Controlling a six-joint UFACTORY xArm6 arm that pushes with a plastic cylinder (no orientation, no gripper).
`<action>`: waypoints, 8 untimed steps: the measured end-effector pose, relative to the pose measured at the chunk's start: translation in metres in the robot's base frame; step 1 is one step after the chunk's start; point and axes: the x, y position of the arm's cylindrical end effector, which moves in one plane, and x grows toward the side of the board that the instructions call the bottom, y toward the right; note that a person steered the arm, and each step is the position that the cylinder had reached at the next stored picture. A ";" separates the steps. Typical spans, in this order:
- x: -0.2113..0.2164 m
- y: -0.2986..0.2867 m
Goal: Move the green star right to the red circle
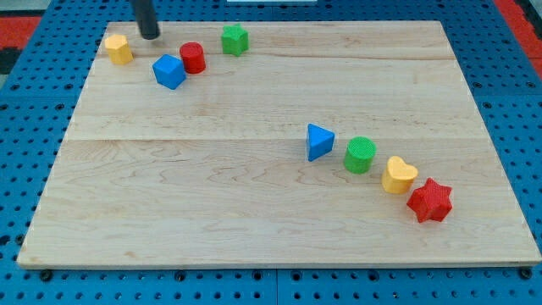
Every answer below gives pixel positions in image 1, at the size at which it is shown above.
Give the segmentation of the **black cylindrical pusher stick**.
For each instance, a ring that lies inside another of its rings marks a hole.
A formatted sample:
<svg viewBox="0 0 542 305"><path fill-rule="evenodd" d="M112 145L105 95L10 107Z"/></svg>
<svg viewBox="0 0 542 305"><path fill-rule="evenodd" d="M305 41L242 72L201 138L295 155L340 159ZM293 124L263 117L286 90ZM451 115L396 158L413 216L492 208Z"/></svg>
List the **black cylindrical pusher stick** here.
<svg viewBox="0 0 542 305"><path fill-rule="evenodd" d="M130 5L134 11L141 37L145 40L159 38L160 29L153 0L130 0Z"/></svg>

